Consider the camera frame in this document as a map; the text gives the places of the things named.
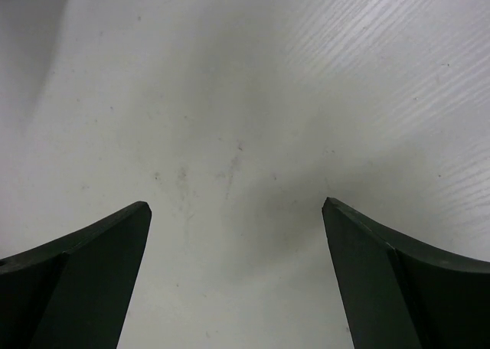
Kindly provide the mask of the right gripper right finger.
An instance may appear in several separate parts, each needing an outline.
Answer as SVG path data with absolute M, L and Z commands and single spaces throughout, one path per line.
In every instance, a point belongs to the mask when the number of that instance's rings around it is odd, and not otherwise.
M 487 348 L 489 264 L 386 227 L 347 204 L 322 207 L 356 348 Z

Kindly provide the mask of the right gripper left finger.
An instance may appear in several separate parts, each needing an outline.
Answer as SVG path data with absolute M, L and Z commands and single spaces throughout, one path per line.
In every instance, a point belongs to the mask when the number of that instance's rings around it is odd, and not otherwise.
M 1 261 L 3 348 L 115 348 L 145 251 L 144 201 Z

